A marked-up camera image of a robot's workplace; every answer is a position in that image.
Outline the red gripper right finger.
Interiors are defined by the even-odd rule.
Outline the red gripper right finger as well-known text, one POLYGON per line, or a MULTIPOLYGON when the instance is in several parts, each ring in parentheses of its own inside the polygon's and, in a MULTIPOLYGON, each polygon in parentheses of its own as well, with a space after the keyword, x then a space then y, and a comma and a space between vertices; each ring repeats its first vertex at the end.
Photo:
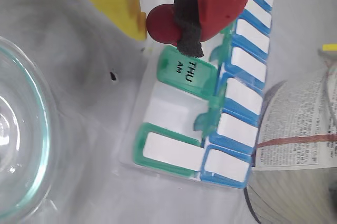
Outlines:
POLYGON ((174 0, 173 20, 181 30, 175 42, 178 51, 188 57, 203 57, 205 42, 232 23, 248 0, 174 0))

